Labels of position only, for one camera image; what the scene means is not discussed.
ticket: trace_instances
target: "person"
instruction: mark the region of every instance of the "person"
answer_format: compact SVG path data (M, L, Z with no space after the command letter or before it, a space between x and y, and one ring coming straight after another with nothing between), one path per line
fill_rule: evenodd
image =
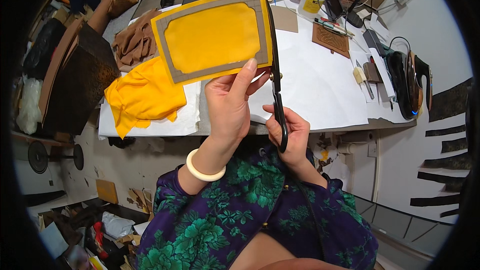
M373 268L377 240L342 182L316 171L310 124L284 108L284 153L274 116L268 139L246 137L249 96L269 74L250 59L205 86L211 134L185 165L159 177L139 270Z

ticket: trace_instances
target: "label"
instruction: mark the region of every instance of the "label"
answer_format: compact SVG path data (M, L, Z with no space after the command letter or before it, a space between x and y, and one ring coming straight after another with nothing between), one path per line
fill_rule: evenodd
M322 4L324 4L324 0L306 0L305 4L303 5L303 10L312 14L316 14L320 10Z

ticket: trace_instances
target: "plastic bag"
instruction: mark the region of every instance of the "plastic bag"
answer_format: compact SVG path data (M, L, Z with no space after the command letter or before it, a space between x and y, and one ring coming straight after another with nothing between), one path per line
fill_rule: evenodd
M66 29L55 18L45 23L23 62L23 68L28 77L36 78L37 80L45 78L53 52L60 43Z
M21 95L21 107L17 116L18 127L28 135L37 131L37 123L42 121L42 113L39 109L40 93L43 81L23 76L23 93Z
M105 232L107 235L114 237L115 239L134 232L132 225L135 224L135 221L115 216L107 211L102 214L102 222L103 225L105 225Z

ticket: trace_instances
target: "hand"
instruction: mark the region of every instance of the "hand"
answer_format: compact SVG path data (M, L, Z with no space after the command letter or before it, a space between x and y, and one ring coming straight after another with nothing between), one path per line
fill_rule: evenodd
M268 113L274 113L274 107L271 104L263 105L263 110ZM283 113L285 114L285 122L288 129L288 142L285 152L278 152L280 159L290 170L297 174L299 179L326 188L326 179L317 172L305 155L310 133L310 123L288 107L283 108ZM274 114L267 120L265 125L268 129L268 138L278 147L282 141L282 127L275 120Z
M250 129L248 98L269 76L270 69L257 69L257 61L252 58L238 74L214 78L205 86L212 139L226 147L238 146Z

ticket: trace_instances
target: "electrical outlet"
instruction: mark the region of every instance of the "electrical outlet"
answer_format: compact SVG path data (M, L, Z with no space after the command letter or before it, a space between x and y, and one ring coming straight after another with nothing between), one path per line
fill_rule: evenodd
M377 157L377 143L368 144L368 157L376 158Z

